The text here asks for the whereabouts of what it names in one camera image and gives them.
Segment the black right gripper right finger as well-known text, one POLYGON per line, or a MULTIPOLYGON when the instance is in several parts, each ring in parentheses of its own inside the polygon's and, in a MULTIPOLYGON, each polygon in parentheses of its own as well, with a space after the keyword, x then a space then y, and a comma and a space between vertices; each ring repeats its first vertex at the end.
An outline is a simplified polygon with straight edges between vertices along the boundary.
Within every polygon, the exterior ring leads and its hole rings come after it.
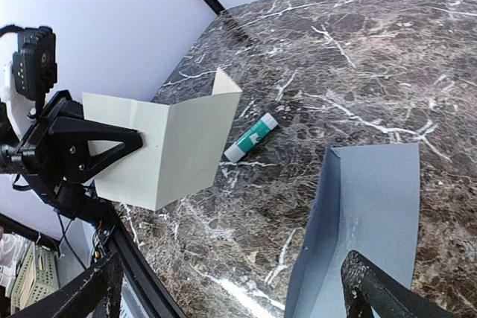
POLYGON ((453 317, 454 314, 411 292, 360 252, 348 252, 341 266, 348 317, 453 317))

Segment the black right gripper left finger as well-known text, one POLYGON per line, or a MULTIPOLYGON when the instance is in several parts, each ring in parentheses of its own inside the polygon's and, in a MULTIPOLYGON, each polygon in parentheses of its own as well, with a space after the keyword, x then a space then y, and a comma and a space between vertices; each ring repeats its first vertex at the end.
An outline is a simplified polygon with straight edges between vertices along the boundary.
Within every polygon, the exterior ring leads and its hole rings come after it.
POLYGON ((124 270, 109 252, 66 286, 14 313, 21 317, 120 317, 124 270))

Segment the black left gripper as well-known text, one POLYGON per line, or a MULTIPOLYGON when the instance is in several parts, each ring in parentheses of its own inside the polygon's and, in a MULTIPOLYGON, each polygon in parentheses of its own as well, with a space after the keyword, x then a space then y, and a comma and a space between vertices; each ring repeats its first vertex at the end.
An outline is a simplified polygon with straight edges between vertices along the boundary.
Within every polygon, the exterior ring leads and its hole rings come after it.
POLYGON ((137 130, 83 119, 67 90, 51 98, 23 139, 1 103, 1 173, 20 175, 41 201, 70 219, 103 220, 105 202, 87 195, 82 183, 142 147, 137 130))

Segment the grey-blue paper envelope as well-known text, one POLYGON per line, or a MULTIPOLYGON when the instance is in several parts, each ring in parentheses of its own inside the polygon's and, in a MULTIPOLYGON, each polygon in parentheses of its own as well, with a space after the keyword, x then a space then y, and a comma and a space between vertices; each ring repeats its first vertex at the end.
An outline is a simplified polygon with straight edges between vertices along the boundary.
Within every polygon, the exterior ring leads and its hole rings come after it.
POLYGON ((418 144, 326 149, 285 317, 345 317, 341 265, 351 250, 410 287, 419 216, 418 144))

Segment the cream letter paper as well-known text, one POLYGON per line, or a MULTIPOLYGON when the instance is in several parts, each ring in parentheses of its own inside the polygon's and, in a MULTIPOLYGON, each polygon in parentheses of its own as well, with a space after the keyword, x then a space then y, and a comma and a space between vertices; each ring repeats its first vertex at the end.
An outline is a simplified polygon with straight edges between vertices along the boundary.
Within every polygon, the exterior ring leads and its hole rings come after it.
POLYGON ((138 130, 142 148, 94 177, 99 197, 156 211, 210 187, 241 97, 217 69, 211 95, 173 105, 83 94, 90 121, 138 130))

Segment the green white glue stick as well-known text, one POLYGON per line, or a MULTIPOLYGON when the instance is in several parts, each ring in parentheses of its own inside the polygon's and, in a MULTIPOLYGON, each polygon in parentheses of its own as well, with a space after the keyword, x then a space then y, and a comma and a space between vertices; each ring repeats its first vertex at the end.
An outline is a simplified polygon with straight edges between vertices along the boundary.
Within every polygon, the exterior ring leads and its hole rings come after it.
POLYGON ((278 122, 272 114, 265 113, 249 130, 225 150, 225 157, 229 161, 237 163, 277 126, 278 122))

